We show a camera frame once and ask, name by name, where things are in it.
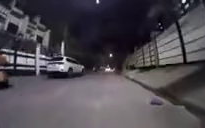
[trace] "white fence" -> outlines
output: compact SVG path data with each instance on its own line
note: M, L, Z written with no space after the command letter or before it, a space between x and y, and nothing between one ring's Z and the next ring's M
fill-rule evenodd
M205 7L197 6L180 20L180 27L188 63L205 60ZM149 67L183 63L183 52L179 34L172 24L156 40L135 51L128 65Z
M0 70L7 70L7 71L13 71L14 70L14 51L9 49L1 49L0 54L6 57L7 62L9 63L6 66L0 66ZM47 57L45 55L40 55L40 70L42 72L46 71L46 65L50 57ZM17 62L16 67L17 71L28 71L28 72L35 72L35 55L24 53L24 52L18 52L17 53Z

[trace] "white building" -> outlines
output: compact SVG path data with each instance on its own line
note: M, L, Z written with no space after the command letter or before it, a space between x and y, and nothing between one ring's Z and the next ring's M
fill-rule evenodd
M48 47L51 31L41 24L40 16L30 20L30 17L25 15L15 5L16 0L11 0L8 6L0 4L0 30L5 30L12 34L21 33L25 38L33 39Z

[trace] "sidewalk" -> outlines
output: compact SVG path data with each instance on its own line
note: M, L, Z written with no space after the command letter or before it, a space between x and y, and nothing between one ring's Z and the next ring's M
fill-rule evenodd
M127 78L205 112L205 64L125 72Z

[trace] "curb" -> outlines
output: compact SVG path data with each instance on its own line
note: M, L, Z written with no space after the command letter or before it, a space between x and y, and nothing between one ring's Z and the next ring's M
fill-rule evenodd
M168 93L164 88L163 89L153 89L151 88L149 85L141 82L141 81L137 81L133 78L130 78L128 76L124 76L126 79L131 80L137 84L139 84L141 87L145 88L146 90L153 92L155 95L162 97L163 99L168 100L170 103L174 104L174 105L181 105L181 106L185 106L185 108L192 112L192 113L200 113L205 115L205 110L202 109L201 107L198 107L192 103L189 102L185 102L180 100L179 98L177 98L174 95L171 95L170 93Z

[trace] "white suv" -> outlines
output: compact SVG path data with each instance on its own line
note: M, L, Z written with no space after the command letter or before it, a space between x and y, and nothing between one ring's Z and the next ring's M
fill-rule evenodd
M47 74L84 74L84 66L73 58L66 56L53 57L47 65Z

